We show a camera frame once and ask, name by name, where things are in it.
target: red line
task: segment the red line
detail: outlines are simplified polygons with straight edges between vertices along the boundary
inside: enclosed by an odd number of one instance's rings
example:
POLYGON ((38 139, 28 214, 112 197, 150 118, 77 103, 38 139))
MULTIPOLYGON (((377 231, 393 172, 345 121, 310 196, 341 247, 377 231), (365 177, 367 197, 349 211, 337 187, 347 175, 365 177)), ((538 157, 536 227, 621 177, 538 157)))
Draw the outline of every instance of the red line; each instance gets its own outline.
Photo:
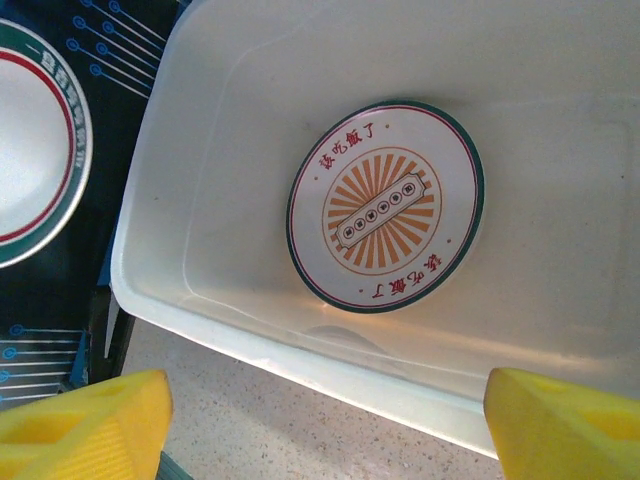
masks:
POLYGON ((47 74, 45 74, 42 71, 42 69, 40 69, 40 67, 37 66, 35 63, 32 63, 29 60, 19 57, 18 55, 14 55, 9 52, 0 52, 0 60, 7 60, 10 62, 17 63, 21 67, 24 67, 27 70, 29 70, 31 73, 35 74, 40 80, 44 82, 44 84, 49 88, 49 90, 51 90, 53 95, 56 97, 58 104, 60 104, 60 108, 62 109, 64 119, 67 123, 67 131, 69 132, 69 157, 67 158, 67 166, 64 171, 64 176, 62 177, 62 182, 60 183, 60 186, 58 187, 58 190, 56 191, 53 199, 51 200, 51 202, 49 202, 49 204, 45 207, 45 209, 31 222, 19 228, 18 230, 15 230, 14 232, 7 233, 5 235, 0 235, 0 242, 5 242, 7 240, 12 240, 16 237, 20 237, 25 233, 29 232, 29 230, 32 230, 33 228, 35 228, 40 222, 42 222, 44 218, 47 217, 47 215, 49 215, 51 210, 56 206, 56 204, 58 203, 58 200, 60 199, 60 197, 62 196, 62 193, 65 190, 65 187, 69 181, 69 177, 71 176, 71 167, 73 165, 74 142, 73 142, 73 124, 71 123, 71 114, 69 112, 69 109, 67 108, 67 104, 65 102, 64 97, 58 90, 56 84, 51 80, 51 78, 47 74))

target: white plastic bin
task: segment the white plastic bin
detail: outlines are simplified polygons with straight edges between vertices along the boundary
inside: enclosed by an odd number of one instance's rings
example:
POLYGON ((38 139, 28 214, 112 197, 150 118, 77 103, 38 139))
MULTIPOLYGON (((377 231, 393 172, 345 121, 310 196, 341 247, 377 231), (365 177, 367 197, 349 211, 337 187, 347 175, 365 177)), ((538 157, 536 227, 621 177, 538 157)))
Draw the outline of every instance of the white plastic bin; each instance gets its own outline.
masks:
POLYGON ((640 397, 637 0, 209 0, 174 30, 116 235, 123 308, 474 450, 488 372, 640 397), (307 290, 287 196, 314 142, 376 101, 453 115, 484 164, 475 251, 406 309, 307 290))

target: orange sunburst pattern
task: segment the orange sunburst pattern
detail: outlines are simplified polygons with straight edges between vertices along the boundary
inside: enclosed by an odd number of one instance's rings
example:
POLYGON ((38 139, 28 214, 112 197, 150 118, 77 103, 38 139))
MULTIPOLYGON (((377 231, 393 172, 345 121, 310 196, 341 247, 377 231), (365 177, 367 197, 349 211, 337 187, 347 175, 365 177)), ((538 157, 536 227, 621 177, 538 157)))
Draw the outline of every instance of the orange sunburst pattern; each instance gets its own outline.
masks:
POLYGON ((398 147, 368 152, 340 173, 325 200, 323 227, 327 246, 340 264, 356 273, 382 275, 402 268, 424 250, 435 233, 440 199, 436 173, 415 152, 398 147), (401 188, 400 180, 410 174, 420 179, 424 194, 396 214, 379 213, 384 208, 389 212, 393 210, 390 195, 395 193, 395 188, 401 188), (348 245, 349 248, 342 246, 336 230, 347 219, 353 222, 354 214, 368 204, 378 206, 378 210, 369 215, 371 218, 380 215, 379 224, 371 224, 371 231, 363 230, 368 233, 358 243, 348 245))

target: speckled countertop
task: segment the speckled countertop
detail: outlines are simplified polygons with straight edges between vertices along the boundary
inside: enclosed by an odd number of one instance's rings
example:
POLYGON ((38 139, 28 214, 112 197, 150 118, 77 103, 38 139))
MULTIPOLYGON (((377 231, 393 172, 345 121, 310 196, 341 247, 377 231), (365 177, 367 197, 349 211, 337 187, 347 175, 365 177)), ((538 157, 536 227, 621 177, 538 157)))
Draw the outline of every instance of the speckled countertop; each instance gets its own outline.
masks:
POLYGON ((125 373, 163 368, 165 450, 205 479, 502 479, 497 461, 138 320, 125 373))

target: ceramic plate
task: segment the ceramic plate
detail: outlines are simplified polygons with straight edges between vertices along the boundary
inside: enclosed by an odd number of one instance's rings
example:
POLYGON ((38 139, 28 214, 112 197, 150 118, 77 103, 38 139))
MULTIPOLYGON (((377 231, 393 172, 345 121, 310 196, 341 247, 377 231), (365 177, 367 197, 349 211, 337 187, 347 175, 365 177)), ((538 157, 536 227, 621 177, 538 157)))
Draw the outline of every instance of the ceramic plate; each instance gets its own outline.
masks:
POLYGON ((84 190, 92 154, 89 108, 51 45, 0 20, 0 267, 47 244, 84 190))
POLYGON ((305 159, 287 241, 322 300, 380 313, 438 288, 473 243, 484 204, 480 158, 445 112, 384 102, 345 118, 305 159))

